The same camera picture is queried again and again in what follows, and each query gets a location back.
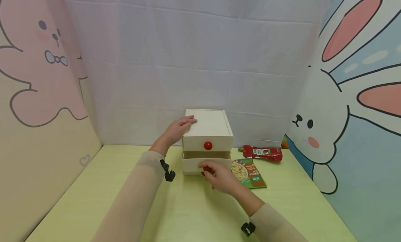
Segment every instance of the beige sleeve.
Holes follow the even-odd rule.
[[[278,211],[271,205],[265,203],[250,217],[251,223],[255,225],[255,235],[260,241],[269,242],[307,242],[308,240],[300,234]]]
[[[143,226],[165,171],[153,151],[142,154],[100,224],[93,242],[140,241]]]

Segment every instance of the pink rabbit ear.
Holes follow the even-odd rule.
[[[369,23],[381,4],[382,0],[361,0],[345,13],[323,51],[322,61],[327,62],[340,53]]]
[[[359,93],[358,101],[367,108],[401,117],[401,82],[365,89]]]

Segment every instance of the green food packet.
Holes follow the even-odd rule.
[[[263,180],[258,169],[256,169],[253,159],[251,158],[233,160],[231,163],[231,172],[249,189],[267,187],[266,182]]]

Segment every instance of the light green table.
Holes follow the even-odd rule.
[[[27,242],[90,241],[146,146],[105,145]],[[232,159],[242,153],[232,149]],[[280,164],[255,160],[267,189],[253,190],[310,242],[356,241],[289,150]],[[182,175],[182,149],[167,156],[177,175],[160,186],[142,241],[254,241],[240,231],[246,214],[200,176]]]

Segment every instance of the cartoon rabbit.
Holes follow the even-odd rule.
[[[344,0],[319,36],[312,74],[305,82],[288,137],[315,163],[313,181],[325,194],[335,193],[338,187],[328,163],[350,116],[401,135],[401,64],[341,83],[330,75],[399,16],[399,1]]]
[[[86,118],[79,79],[87,76],[64,0],[1,0],[0,22],[10,43],[0,47],[0,71],[28,85],[11,97],[14,116],[30,127],[63,109]]]

